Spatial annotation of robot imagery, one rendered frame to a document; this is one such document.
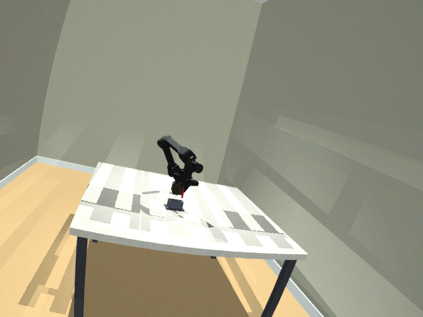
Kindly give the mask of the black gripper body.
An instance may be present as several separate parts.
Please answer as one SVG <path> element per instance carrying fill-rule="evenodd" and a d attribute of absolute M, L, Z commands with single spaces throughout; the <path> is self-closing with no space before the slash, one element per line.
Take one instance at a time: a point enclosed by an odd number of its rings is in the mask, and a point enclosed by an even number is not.
<path fill-rule="evenodd" d="M 194 171 L 193 170 L 191 170 L 191 169 L 187 169 L 187 168 L 183 168 L 182 170 L 185 170 L 186 171 L 186 177 L 185 178 L 181 178 L 180 180 L 181 181 L 186 181 L 186 183 L 189 185 L 189 186 L 198 186 L 198 184 L 199 184 L 199 182 L 198 181 L 196 181 L 196 180 L 191 180 L 192 179 L 192 173 L 194 173 Z"/>

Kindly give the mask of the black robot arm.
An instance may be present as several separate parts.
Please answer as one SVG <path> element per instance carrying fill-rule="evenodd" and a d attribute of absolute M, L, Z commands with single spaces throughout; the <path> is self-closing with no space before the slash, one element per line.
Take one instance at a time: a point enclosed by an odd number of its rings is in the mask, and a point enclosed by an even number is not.
<path fill-rule="evenodd" d="M 182 171 L 179 165 L 174 162 L 170 147 L 178 153 L 178 157 L 184 163 L 185 168 L 191 169 L 196 173 L 201 173 L 203 171 L 203 165 L 195 161 L 195 159 L 197 159 L 196 155 L 187 147 L 180 146 L 170 135 L 162 137 L 157 142 L 166 156 L 168 174 L 171 178 L 174 178 L 176 184 L 180 183 L 178 181 L 179 179 L 186 177 L 186 171 Z M 193 157 L 190 158 L 191 156 Z"/>

